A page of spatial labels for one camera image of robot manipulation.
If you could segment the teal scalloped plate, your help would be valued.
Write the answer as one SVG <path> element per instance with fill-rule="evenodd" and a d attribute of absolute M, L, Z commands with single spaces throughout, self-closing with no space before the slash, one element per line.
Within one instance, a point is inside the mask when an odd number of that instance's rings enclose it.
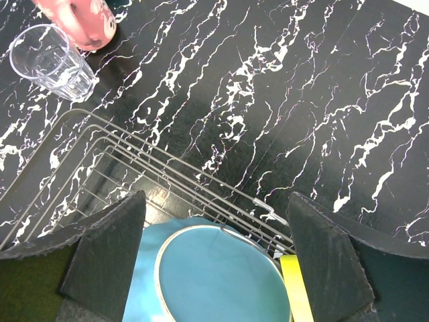
<path fill-rule="evenodd" d="M 290 321 L 278 265 L 232 227 L 202 217 L 144 228 L 124 321 Z"/>

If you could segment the wire dish rack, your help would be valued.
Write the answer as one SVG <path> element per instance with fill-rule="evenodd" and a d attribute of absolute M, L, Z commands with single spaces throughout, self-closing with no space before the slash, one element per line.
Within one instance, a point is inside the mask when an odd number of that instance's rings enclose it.
<path fill-rule="evenodd" d="M 1 192 L 1 248 L 48 235 L 143 191 L 145 225 L 203 217 L 271 256 L 293 254 L 288 222 L 133 131 L 84 109 L 63 114 Z"/>

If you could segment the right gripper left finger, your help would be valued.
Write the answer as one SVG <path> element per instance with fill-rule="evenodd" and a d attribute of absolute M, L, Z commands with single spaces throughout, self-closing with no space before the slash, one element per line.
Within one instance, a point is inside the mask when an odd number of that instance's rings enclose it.
<path fill-rule="evenodd" d="M 121 321 L 145 193 L 1 251 L 2 321 Z"/>

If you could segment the pink cup brown lid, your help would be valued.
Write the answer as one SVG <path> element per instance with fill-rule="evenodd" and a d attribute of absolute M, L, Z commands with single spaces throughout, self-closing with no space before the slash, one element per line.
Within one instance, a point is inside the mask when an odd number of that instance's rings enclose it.
<path fill-rule="evenodd" d="M 103 0 L 34 0 L 33 4 L 81 50 L 100 50 L 116 34 L 115 16 Z"/>

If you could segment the yellow-green bowl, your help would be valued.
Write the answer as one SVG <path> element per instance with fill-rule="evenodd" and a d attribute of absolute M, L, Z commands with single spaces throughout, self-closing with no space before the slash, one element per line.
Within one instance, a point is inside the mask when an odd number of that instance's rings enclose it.
<path fill-rule="evenodd" d="M 280 265 L 293 321 L 313 322 L 314 317 L 297 255 L 281 256 Z"/>

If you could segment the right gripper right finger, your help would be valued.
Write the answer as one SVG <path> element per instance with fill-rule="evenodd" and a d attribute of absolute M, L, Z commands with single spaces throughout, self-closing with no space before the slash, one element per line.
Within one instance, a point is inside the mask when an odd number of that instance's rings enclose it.
<path fill-rule="evenodd" d="M 428 320 L 428 248 L 300 193 L 290 196 L 287 218 L 315 321 Z"/>

